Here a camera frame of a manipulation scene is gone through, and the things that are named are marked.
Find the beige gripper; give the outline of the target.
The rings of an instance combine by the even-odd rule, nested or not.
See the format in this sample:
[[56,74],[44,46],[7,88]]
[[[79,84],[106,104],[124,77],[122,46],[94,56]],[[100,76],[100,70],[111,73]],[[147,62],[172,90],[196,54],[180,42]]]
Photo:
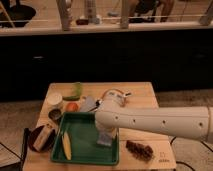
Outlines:
[[110,138],[115,138],[116,135],[117,135],[117,129],[116,128],[99,127],[98,130],[102,133],[105,133]]

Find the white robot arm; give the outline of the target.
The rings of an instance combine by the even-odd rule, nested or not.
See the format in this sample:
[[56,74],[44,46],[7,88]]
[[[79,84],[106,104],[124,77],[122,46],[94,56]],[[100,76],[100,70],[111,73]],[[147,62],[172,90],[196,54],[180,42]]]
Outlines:
[[96,127],[127,128],[213,144],[213,107],[128,108],[123,93],[108,91],[95,113]]

